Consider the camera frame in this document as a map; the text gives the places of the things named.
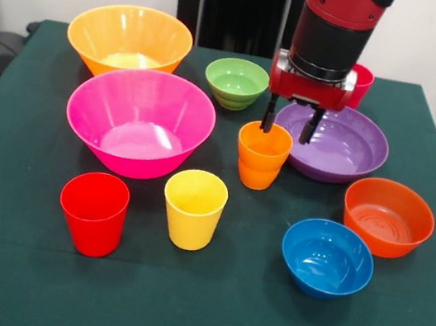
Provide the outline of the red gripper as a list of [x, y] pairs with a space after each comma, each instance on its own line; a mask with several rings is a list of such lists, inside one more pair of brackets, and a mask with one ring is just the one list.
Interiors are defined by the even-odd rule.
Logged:
[[357, 86], [358, 74], [355, 70], [348, 73], [343, 81], [325, 83], [320, 79], [311, 78], [296, 70], [288, 58], [288, 50], [279, 49], [272, 61], [270, 70], [269, 90], [272, 93], [267, 110], [263, 115], [260, 129], [269, 133], [275, 121], [275, 110], [279, 97], [288, 100], [303, 100], [310, 105], [312, 116], [305, 123], [299, 137], [300, 144], [309, 144], [326, 109], [340, 111], [347, 106]]

